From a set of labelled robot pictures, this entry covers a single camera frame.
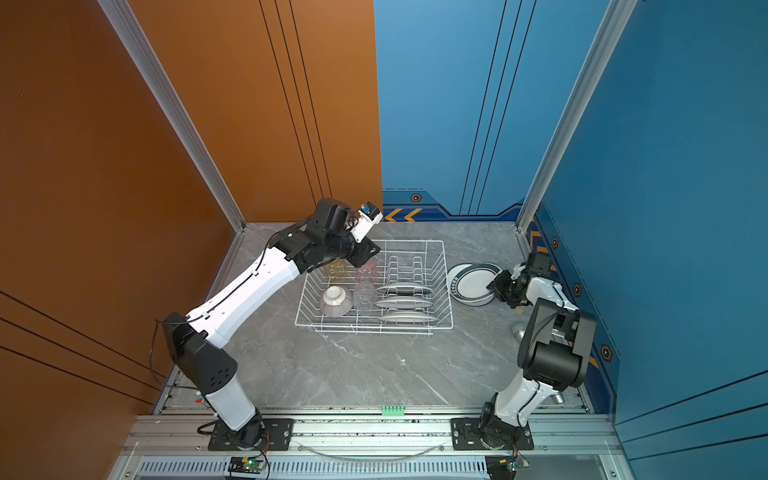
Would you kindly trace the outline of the green rimmed plate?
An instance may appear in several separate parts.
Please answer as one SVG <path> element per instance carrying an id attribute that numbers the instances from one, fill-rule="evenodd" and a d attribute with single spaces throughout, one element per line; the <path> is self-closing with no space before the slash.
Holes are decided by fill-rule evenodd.
<path id="1" fill-rule="evenodd" d="M 453 266 L 447 272 L 446 285 L 448 287 L 450 295 L 456 300 L 465 300 L 465 297 L 462 296 L 458 291 L 458 287 L 457 287 L 458 281 L 456 280 L 456 278 L 459 276 L 459 274 L 462 271 L 470 267 L 473 267 L 472 263 L 461 263 Z"/>
<path id="2" fill-rule="evenodd" d="M 376 292 L 387 296 L 424 296 L 432 294 L 433 289 L 414 282 L 393 282 L 377 287 Z"/>
<path id="3" fill-rule="evenodd" d="M 470 307 L 481 307 L 491 303 L 494 296 L 486 286 L 502 271 L 500 267 L 491 263 L 474 263 L 462 271 L 456 278 L 459 293 L 465 300 L 453 300 Z"/>

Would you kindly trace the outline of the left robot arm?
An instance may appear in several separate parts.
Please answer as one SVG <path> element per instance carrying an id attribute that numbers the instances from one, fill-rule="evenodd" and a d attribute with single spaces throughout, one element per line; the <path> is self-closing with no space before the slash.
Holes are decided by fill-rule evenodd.
<path id="1" fill-rule="evenodd" d="M 172 313 L 163 321 L 174 364 L 212 407 L 218 426 L 237 448 L 262 448 L 266 428 L 225 346 L 257 309 L 300 275 L 338 259 L 361 267 L 378 254 L 368 234 L 382 218 L 371 202 L 353 209 L 322 199 L 312 215 L 273 234 L 255 262 L 220 292 L 187 314 Z"/>

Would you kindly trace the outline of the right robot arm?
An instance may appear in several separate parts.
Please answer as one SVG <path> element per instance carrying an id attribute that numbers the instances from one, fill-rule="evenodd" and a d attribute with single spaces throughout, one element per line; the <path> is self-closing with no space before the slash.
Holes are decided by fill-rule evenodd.
<path id="1" fill-rule="evenodd" d="M 518 347 L 519 371 L 483 407 L 479 433 L 490 449 L 532 449 L 530 415 L 544 400 L 580 386 L 587 376 L 597 319 L 567 298 L 551 278 L 551 266 L 549 254 L 532 252 L 488 285 L 512 308 L 533 307 Z"/>

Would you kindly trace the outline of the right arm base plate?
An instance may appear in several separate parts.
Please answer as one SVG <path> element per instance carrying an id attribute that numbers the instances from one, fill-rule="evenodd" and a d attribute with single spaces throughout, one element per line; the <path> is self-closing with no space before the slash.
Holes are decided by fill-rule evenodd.
<path id="1" fill-rule="evenodd" d="M 530 427 L 509 425 L 493 418 L 481 424 L 479 418 L 459 417 L 450 420 L 454 450 L 514 450 L 531 451 L 535 448 Z"/>

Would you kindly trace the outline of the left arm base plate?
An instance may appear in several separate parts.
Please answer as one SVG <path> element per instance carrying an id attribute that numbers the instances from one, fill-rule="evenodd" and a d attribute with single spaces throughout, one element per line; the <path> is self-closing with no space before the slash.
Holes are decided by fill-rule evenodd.
<path id="1" fill-rule="evenodd" d="M 251 420 L 238 431 L 231 430 L 223 421 L 213 424 L 209 451 L 287 451 L 295 422 L 291 418 Z"/>

